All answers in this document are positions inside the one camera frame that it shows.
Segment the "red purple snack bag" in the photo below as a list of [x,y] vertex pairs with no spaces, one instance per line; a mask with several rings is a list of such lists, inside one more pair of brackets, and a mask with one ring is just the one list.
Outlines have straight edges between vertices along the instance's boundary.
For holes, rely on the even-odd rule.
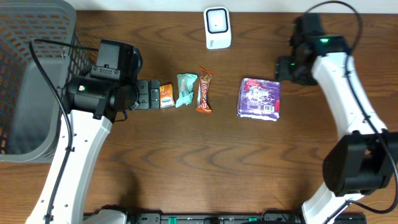
[[237,115],[241,118],[277,121],[280,117],[281,83],[256,78],[241,82]]

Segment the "brown orange candy bar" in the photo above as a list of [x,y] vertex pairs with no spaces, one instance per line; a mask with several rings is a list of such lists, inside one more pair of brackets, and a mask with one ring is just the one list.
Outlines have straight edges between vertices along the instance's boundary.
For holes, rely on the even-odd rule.
[[196,110],[200,113],[211,113],[212,110],[207,102],[207,93],[209,85],[213,78],[213,72],[200,67],[199,72],[199,85],[198,85],[198,98]]

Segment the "teal snack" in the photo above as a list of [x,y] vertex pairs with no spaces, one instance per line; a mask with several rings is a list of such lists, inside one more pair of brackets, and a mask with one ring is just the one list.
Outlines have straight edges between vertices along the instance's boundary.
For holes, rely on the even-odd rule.
[[197,75],[191,73],[177,75],[178,99],[175,102],[176,108],[182,105],[189,105],[193,101],[193,86],[196,79]]

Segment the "orange small snack packet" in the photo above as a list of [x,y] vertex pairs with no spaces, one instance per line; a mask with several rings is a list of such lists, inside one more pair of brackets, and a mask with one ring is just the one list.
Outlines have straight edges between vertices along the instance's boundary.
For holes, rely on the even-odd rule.
[[160,91],[160,107],[168,108],[175,106],[174,93],[172,84],[162,85],[159,88]]

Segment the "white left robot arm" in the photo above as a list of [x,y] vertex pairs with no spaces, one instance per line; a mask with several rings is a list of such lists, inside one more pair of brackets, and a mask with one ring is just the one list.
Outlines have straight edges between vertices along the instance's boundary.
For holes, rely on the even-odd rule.
[[85,200],[98,154],[119,112],[158,109],[159,86],[140,88],[143,66],[139,49],[103,39],[96,64],[64,84],[59,93],[41,66],[33,47],[33,61],[52,91],[62,113],[59,139],[39,201],[27,223],[130,223],[129,212],[107,205],[84,216]]

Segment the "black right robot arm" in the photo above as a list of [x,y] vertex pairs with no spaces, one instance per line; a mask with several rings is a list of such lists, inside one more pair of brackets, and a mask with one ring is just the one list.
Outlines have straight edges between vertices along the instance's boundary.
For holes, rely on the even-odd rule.
[[338,143],[323,160],[323,183],[301,206],[302,223],[334,223],[361,198],[397,177],[397,133],[380,120],[359,81],[352,48],[344,37],[327,35],[320,16],[294,20],[292,53],[275,65],[275,79],[319,85],[338,132]]

